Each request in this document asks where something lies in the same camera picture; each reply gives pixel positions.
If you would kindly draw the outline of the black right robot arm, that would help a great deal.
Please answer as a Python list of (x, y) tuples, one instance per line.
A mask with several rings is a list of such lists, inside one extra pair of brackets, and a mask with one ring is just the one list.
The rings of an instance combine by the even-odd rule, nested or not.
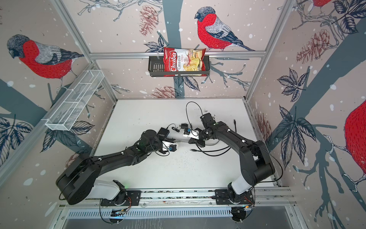
[(251, 188), (275, 173), (275, 167), (264, 142), (260, 140), (254, 142), (239, 135), (226, 123), (216, 122), (210, 113), (202, 115), (200, 119), (204, 126), (203, 130), (186, 128), (184, 131), (184, 136), (190, 138), (189, 144), (196, 145), (201, 151), (207, 140), (217, 139), (239, 155), (241, 175), (229, 183), (227, 189), (228, 198), (233, 203), (244, 199)]

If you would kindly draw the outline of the black network switch box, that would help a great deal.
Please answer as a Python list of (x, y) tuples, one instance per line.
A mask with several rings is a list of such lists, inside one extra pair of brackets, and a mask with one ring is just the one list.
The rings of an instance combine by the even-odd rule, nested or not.
[(160, 128), (160, 130), (157, 133), (158, 138), (161, 141), (165, 141), (165, 139), (168, 137), (170, 131), (166, 128)]

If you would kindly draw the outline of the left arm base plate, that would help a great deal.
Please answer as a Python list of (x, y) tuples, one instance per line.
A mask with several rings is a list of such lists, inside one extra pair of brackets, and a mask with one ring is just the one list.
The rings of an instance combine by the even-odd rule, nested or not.
[(114, 199), (102, 199), (101, 207), (138, 206), (141, 198), (140, 190), (121, 191)]

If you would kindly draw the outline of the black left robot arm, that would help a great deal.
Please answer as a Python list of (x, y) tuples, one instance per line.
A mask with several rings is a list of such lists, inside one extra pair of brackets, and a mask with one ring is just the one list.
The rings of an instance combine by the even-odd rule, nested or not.
[(132, 204), (125, 186), (118, 180), (110, 182), (99, 180), (99, 176), (122, 167), (134, 166), (155, 152), (167, 156), (177, 150), (174, 139), (168, 138), (169, 131), (146, 130), (140, 139), (125, 150), (103, 155), (79, 155), (56, 180), (56, 186), (69, 205), (85, 199), (100, 199), (107, 204), (121, 206)]

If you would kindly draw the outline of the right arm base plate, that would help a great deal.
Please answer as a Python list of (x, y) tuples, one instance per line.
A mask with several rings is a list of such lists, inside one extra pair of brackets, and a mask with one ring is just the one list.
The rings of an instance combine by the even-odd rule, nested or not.
[(251, 191), (238, 195), (230, 189), (216, 189), (211, 198), (216, 201), (217, 205), (253, 205), (255, 203)]

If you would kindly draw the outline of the black power adapter with cord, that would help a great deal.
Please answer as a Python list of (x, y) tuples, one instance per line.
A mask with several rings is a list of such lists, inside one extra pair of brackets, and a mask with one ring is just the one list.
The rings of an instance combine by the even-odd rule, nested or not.
[(171, 129), (177, 133), (179, 133), (180, 131), (183, 131), (184, 135), (189, 135), (190, 134), (190, 130), (188, 128), (188, 124), (187, 123), (183, 123), (179, 126), (177, 126), (176, 124), (170, 124), (167, 129), (171, 127)]

